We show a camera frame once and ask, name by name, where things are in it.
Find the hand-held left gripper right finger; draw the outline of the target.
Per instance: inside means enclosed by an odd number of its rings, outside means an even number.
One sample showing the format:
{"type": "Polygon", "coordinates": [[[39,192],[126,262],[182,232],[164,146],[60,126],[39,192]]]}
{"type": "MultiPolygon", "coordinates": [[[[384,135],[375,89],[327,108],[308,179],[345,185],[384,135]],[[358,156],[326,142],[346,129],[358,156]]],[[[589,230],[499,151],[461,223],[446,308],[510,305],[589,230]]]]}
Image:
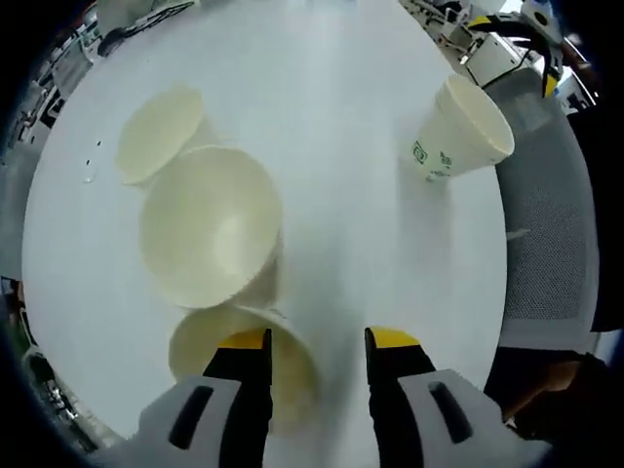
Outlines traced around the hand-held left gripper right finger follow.
{"type": "Polygon", "coordinates": [[[380,466],[542,466],[550,445],[520,437],[482,390],[436,369],[418,339],[380,326],[364,339],[380,466]]]}

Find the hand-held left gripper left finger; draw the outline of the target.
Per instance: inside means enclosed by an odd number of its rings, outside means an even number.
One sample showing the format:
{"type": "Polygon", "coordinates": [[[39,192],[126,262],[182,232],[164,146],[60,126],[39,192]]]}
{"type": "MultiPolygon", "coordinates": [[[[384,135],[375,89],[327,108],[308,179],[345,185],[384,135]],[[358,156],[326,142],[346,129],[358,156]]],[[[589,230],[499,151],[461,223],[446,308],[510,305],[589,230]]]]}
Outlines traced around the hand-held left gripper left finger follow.
{"type": "Polygon", "coordinates": [[[234,333],[199,376],[172,387],[141,414],[144,467],[260,467],[273,414],[272,330],[234,333]]]}

